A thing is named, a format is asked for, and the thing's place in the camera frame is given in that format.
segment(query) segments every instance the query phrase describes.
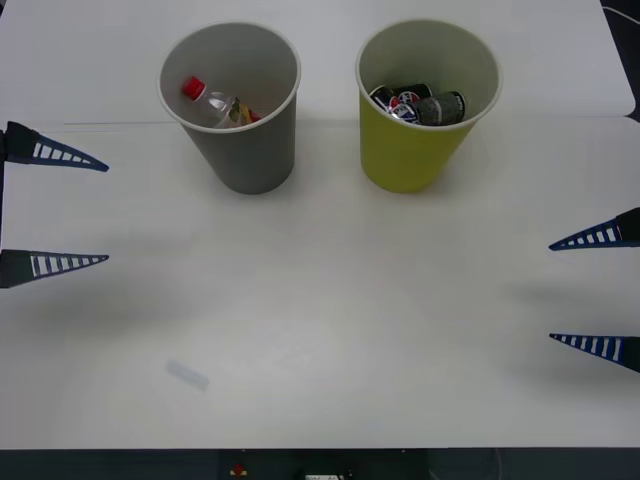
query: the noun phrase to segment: trash in cup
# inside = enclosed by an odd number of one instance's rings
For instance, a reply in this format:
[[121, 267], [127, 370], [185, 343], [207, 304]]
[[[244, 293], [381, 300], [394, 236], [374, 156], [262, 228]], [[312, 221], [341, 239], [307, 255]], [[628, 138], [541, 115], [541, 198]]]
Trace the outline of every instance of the trash in cup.
[[207, 87], [198, 77], [191, 77], [182, 85], [184, 93], [198, 109], [202, 123], [213, 128], [234, 128], [260, 120], [238, 97], [216, 92]]
[[460, 92], [433, 95], [426, 83], [389, 88], [384, 85], [369, 95], [385, 112], [398, 120], [428, 127], [462, 122], [466, 102]]

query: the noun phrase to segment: cup rim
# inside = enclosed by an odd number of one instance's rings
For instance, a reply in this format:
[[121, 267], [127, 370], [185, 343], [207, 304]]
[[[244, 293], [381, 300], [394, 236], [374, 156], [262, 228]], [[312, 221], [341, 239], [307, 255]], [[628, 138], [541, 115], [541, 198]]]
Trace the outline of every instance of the cup rim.
[[[179, 115], [177, 115], [169, 107], [169, 105], [167, 105], [167, 102], [165, 101], [164, 96], [162, 95], [162, 89], [160, 88], [160, 80], [161, 80], [161, 76], [162, 76], [162, 70], [164, 69], [164, 66], [167, 63], [169, 55], [171, 55], [171, 53], [178, 47], [178, 45], [180, 45], [182, 42], [184, 42], [188, 38], [200, 33], [202, 30], [205, 30], [205, 29], [211, 28], [211, 27], [218, 27], [218, 26], [222, 26], [222, 25], [245, 25], [245, 26], [249, 25], [249, 26], [252, 26], [252, 27], [258, 27], [258, 28], [261, 28], [263, 30], [268, 31], [269, 33], [272, 33], [275, 36], [277, 36], [278, 38], [280, 38], [289, 47], [289, 50], [291, 50], [291, 53], [293, 54], [293, 58], [295, 59], [295, 62], [296, 62], [296, 80], [295, 80], [295, 82], [293, 84], [293, 87], [291, 88], [291, 92], [289, 93], [287, 98], [280, 104], [280, 106], [278, 108], [276, 108], [273, 112], [271, 112], [266, 117], [261, 118], [257, 122], [250, 123], [249, 125], [243, 125], [241, 127], [212, 128], [212, 127], [203, 127], [201, 125], [196, 125], [195, 123], [191, 123], [191, 122], [185, 120], [184, 118], [180, 117]], [[263, 124], [267, 123], [268, 121], [270, 121], [271, 119], [275, 118], [278, 114], [280, 114], [280, 112], [282, 112], [285, 108], [287, 108], [289, 106], [289, 104], [293, 100], [293, 97], [295, 97], [296, 93], [298, 92], [298, 87], [300, 86], [300, 77], [301, 77], [301, 75], [302, 75], [302, 72], [301, 72], [301, 65], [300, 65], [300, 56], [298, 55], [298, 51], [296, 50], [296, 47], [294, 47], [293, 43], [291, 43], [284, 35], [282, 35], [277, 30], [275, 30], [275, 29], [273, 29], [271, 27], [268, 27], [267, 25], [263, 25], [261, 23], [258, 23], [258, 22], [246, 22], [246, 21], [242, 21], [242, 20], [228, 20], [228, 21], [223, 21], [223, 22], [209, 23], [209, 24], [203, 25], [201, 27], [198, 27], [195, 30], [191, 31], [189, 34], [185, 35], [184, 37], [182, 37], [182, 38], [178, 39], [176, 42], [174, 42], [171, 45], [171, 47], [169, 48], [169, 50], [167, 51], [167, 53], [164, 55], [164, 57], [162, 59], [162, 62], [160, 63], [160, 70], [158, 72], [157, 81], [156, 81], [156, 89], [157, 89], [158, 97], [160, 98], [160, 103], [162, 104], [162, 107], [167, 111], [167, 113], [169, 115], [171, 115], [180, 124], [184, 125], [185, 127], [189, 127], [189, 128], [191, 128], [193, 130], [197, 130], [199, 132], [216, 133], [216, 134], [220, 134], [220, 135], [225, 135], [225, 134], [229, 134], [229, 133], [239, 133], [239, 132], [244, 132], [244, 131], [247, 131], [247, 130], [251, 130], [252, 128], [259, 127], [260, 125], [263, 125]]]
[[[466, 32], [467, 34], [469, 34], [470, 36], [472, 36], [473, 38], [475, 38], [480, 44], [482, 44], [487, 51], [489, 52], [489, 54], [491, 55], [491, 58], [493, 59], [493, 62], [496, 65], [496, 70], [498, 73], [498, 86], [496, 87], [496, 92], [493, 95], [493, 98], [491, 99], [491, 101], [487, 104], [487, 106], [480, 111], [479, 113], [477, 113], [476, 115], [474, 115], [471, 118], [468, 118], [460, 123], [456, 123], [454, 125], [445, 125], [445, 126], [441, 126], [441, 127], [431, 127], [431, 126], [427, 126], [427, 125], [416, 125], [414, 123], [408, 123], [405, 122], [403, 120], [397, 119], [391, 115], [387, 115], [385, 114], [378, 105], [376, 105], [373, 100], [371, 100], [371, 97], [369, 96], [369, 92], [366, 91], [366, 89], [364, 88], [364, 85], [362, 84], [362, 78], [360, 76], [360, 62], [362, 60], [362, 54], [364, 53], [365, 48], [367, 48], [367, 46], [371, 43], [371, 41], [377, 37], [378, 35], [380, 35], [381, 33], [383, 33], [386, 30], [389, 30], [390, 28], [393, 27], [397, 27], [398, 25], [403, 25], [405, 23], [416, 23], [416, 22], [431, 22], [431, 23], [441, 23], [444, 25], [448, 25], [450, 27], [454, 27], [457, 28], [459, 30], [462, 30], [464, 32]], [[496, 102], [498, 101], [498, 98], [500, 97], [500, 92], [502, 91], [502, 67], [500, 65], [500, 62], [498, 61], [498, 58], [496, 57], [495, 53], [493, 52], [493, 50], [491, 49], [491, 47], [489, 47], [489, 45], [482, 40], [482, 38], [480, 38], [478, 35], [476, 35], [475, 33], [473, 33], [472, 31], [456, 24], [453, 22], [449, 22], [447, 20], [441, 20], [438, 18], [427, 18], [427, 17], [423, 17], [423, 18], [410, 18], [410, 19], [406, 19], [406, 20], [400, 20], [398, 22], [394, 22], [391, 23], [389, 25], [386, 25], [385, 27], [377, 30], [376, 32], [374, 32], [372, 35], [370, 35], [365, 42], [362, 44], [362, 46], [360, 47], [360, 50], [358, 51], [358, 56], [356, 57], [356, 81], [358, 83], [358, 89], [360, 90], [360, 95], [362, 95], [365, 98], [365, 101], [367, 101], [369, 103], [369, 105], [371, 105], [374, 110], [376, 112], [378, 112], [380, 115], [383, 115], [385, 118], [388, 118], [389, 120], [396, 122], [404, 127], [407, 128], [412, 128], [414, 130], [418, 130], [418, 131], [428, 131], [428, 132], [446, 132], [446, 131], [451, 131], [451, 130], [459, 130], [465, 127], [469, 127], [471, 125], [473, 125], [474, 123], [476, 123], [478, 120], [480, 120], [482, 117], [484, 117], [487, 113], [489, 113], [491, 111], [491, 109], [495, 106]]]

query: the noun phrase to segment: white table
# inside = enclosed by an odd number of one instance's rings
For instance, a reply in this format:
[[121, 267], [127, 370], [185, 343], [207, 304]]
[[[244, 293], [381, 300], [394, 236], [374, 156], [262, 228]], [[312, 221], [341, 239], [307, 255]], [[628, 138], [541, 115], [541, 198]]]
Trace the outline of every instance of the white table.
[[[636, 253], [546, 249], [640, 205], [637, 125], [575, 117], [632, 108], [604, 17], [476, 3], [10, 2], [0, 115], [112, 168], [8, 165], [3, 245], [111, 259], [0, 291], [0, 448], [640, 446], [638, 375], [547, 338], [640, 330]], [[218, 14], [302, 56], [296, 168], [258, 197], [175, 124], [87, 125], [164, 122], [161, 52]], [[352, 63], [418, 14], [485, 36], [505, 90], [402, 196], [359, 167]]]
[[626, 115], [635, 105], [599, 0], [13, 0], [0, 24], [0, 121], [159, 122], [160, 62], [194, 28], [265, 23], [302, 60], [301, 118], [355, 118], [356, 53], [374, 31], [436, 17], [477, 32], [504, 70], [499, 108]]
[[638, 374], [547, 338], [640, 330], [637, 252], [546, 248], [640, 205], [633, 121], [491, 115], [406, 196], [355, 123], [257, 197], [111, 128], [50, 133], [106, 174], [8, 165], [7, 248], [111, 259], [0, 292], [0, 448], [640, 446]]

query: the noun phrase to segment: soda can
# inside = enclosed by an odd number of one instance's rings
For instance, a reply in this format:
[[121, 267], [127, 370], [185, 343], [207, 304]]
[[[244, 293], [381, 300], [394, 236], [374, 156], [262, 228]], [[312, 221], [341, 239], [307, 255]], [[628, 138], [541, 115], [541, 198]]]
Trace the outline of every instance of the soda can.
[[373, 90], [369, 96], [389, 115], [409, 123], [418, 123], [418, 114], [411, 105], [400, 102], [393, 90], [384, 85]]
[[398, 97], [401, 103], [411, 105], [413, 102], [433, 96], [433, 91], [426, 83], [416, 83], [414, 85], [394, 88], [393, 94]]
[[443, 127], [460, 123], [467, 104], [460, 92], [439, 93], [411, 104], [418, 114], [420, 125]]

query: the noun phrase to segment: plastic bottle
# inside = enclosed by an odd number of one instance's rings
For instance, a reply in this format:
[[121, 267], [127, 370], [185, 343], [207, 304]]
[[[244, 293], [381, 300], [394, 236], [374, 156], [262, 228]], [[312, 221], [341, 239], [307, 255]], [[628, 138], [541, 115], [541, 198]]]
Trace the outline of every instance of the plastic bottle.
[[199, 110], [202, 122], [207, 127], [234, 128], [260, 120], [249, 107], [237, 97], [207, 88], [197, 77], [191, 77], [182, 86], [182, 93], [189, 97]]

